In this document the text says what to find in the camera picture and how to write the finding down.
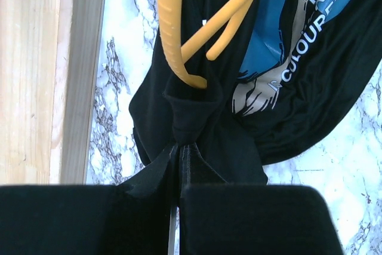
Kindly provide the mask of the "black printed t shirt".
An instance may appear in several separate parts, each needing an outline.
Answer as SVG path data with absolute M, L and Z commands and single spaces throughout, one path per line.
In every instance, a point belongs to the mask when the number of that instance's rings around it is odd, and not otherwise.
M 187 62 L 204 90 L 174 75 L 157 38 L 130 106 L 144 165 L 179 165 L 195 182 L 264 185 L 344 118 L 381 60 L 381 0 L 253 0 L 213 61 Z

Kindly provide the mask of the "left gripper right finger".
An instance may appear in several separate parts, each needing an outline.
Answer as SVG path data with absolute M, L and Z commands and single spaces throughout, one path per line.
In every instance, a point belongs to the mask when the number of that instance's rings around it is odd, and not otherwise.
M 328 206 L 307 186 L 226 183 L 196 145 L 180 151 L 181 254 L 342 254 Z

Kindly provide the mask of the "yellow plastic hanger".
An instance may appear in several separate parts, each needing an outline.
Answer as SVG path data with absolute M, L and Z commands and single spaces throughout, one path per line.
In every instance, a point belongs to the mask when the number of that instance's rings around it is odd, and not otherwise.
M 159 33 L 165 58 L 174 74 L 185 84 L 206 89 L 207 80 L 191 75 L 185 63 L 222 27 L 224 31 L 207 51 L 215 60 L 228 46 L 244 20 L 253 0 L 229 0 L 186 43 L 181 44 L 182 0 L 158 0 Z

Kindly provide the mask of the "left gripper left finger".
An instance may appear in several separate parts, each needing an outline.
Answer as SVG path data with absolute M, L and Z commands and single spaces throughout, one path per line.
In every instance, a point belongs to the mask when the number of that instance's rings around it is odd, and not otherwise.
M 177 146 L 120 185 L 1 187 L 2 254 L 173 254 Z

